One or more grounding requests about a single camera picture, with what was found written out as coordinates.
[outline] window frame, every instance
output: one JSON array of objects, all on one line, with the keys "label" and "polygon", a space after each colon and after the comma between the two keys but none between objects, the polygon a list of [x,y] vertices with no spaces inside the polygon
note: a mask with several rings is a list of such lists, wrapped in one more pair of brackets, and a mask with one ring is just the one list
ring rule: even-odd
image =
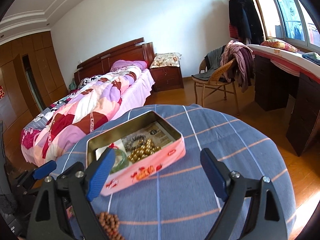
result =
[{"label": "window frame", "polygon": [[264,21],[264,17],[263,17],[263,11],[262,11],[262,8],[261,8],[261,5],[260,5],[260,2],[259,0],[256,0],[257,1],[257,5],[258,5],[258,10],[260,12],[260,15],[261,15],[261,18],[262,18],[262,21],[263,21],[263,28],[264,28],[264,31],[265,31],[265,34],[266,34],[266,38],[267,39],[280,39],[280,40],[283,40],[283,41],[286,41],[292,45],[296,45],[298,47],[301,47],[301,48],[304,48],[304,49],[307,49],[307,50],[312,50],[312,51],[315,51],[315,52],[318,52],[320,53],[320,47],[312,44],[310,42],[310,38],[309,38],[309,34],[308,34],[308,28],[307,28],[307,24],[306,24],[306,21],[304,19],[304,15],[303,15],[303,12],[302,12],[302,9],[301,9],[301,6],[298,2],[298,0],[293,0],[294,3],[296,4],[296,7],[297,7],[297,10],[298,10],[298,13],[299,13],[299,16],[300,16],[300,20],[301,20],[301,24],[302,24],[302,29],[303,29],[303,35],[304,35],[304,39],[305,41],[301,41],[301,40],[297,40],[297,39],[292,39],[292,38],[288,38],[286,36],[286,29],[285,29],[285,23],[284,23],[284,18],[283,18],[283,14],[282,14],[282,11],[281,11],[281,8],[280,8],[280,5],[279,5],[279,2],[278,0],[273,0],[275,5],[276,5],[276,8],[277,8],[277,11],[278,11],[278,15],[279,15],[279,19],[280,19],[280,26],[281,26],[281,31],[282,31],[282,36],[283,38],[277,38],[277,37],[269,37],[267,36],[267,29],[266,29],[266,25],[265,25],[265,21]]}]

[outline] rattan chair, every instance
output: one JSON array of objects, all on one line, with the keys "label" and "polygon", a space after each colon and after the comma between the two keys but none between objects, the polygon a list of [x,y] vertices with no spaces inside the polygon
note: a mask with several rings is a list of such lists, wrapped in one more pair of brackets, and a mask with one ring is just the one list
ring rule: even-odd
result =
[{"label": "rattan chair", "polygon": [[[225,82],[220,82],[219,81],[219,78],[221,78],[222,74],[225,73],[234,64],[237,64],[235,59],[233,59],[233,60],[229,61],[227,64],[219,67],[218,69],[216,69],[212,73],[211,77],[207,81],[192,77],[192,80],[195,83],[196,104],[198,103],[198,96],[197,96],[196,87],[202,87],[202,94],[201,94],[201,105],[202,105],[202,107],[204,107],[204,99],[205,98],[207,98],[209,95],[211,95],[212,93],[214,93],[217,90],[218,91],[223,91],[224,92],[224,100],[227,100],[227,93],[235,95],[236,110],[237,110],[236,114],[239,115],[239,106],[238,106],[238,99],[237,99],[237,94],[236,94],[235,83],[233,81],[230,82],[230,83],[225,83]],[[200,66],[199,66],[199,73],[201,73],[202,70],[206,71],[205,60],[203,60],[201,62],[201,64],[200,64]],[[233,92],[226,90],[226,85],[228,85],[228,84],[232,84]],[[213,89],[213,91],[211,93],[209,93],[208,95],[204,96],[205,88]]]}]

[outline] black jacket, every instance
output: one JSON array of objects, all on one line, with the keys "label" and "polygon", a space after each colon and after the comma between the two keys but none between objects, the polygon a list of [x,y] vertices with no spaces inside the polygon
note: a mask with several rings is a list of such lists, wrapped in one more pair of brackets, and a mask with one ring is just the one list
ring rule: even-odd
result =
[{"label": "black jacket", "polygon": [[253,0],[229,1],[230,24],[237,27],[239,37],[251,39],[252,44],[261,44],[263,30]]}]

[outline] pink tin box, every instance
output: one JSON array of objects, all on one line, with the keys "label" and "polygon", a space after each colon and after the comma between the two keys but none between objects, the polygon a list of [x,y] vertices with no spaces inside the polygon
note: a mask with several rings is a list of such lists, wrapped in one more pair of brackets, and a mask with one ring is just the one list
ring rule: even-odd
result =
[{"label": "pink tin box", "polygon": [[[150,138],[161,149],[133,163],[128,158],[131,151],[126,150],[125,145],[135,136]],[[153,111],[139,115],[88,140],[86,165],[98,159],[106,147],[115,150],[116,162],[101,190],[103,196],[148,178],[186,154],[182,134]]]}]

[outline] white wall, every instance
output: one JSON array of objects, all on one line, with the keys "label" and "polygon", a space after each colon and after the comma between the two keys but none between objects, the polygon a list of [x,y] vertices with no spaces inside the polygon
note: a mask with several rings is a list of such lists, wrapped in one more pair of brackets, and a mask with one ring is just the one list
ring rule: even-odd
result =
[{"label": "white wall", "polygon": [[144,37],[156,53],[180,52],[182,76],[198,72],[229,37],[229,0],[84,0],[51,29],[68,86],[79,60]]}]

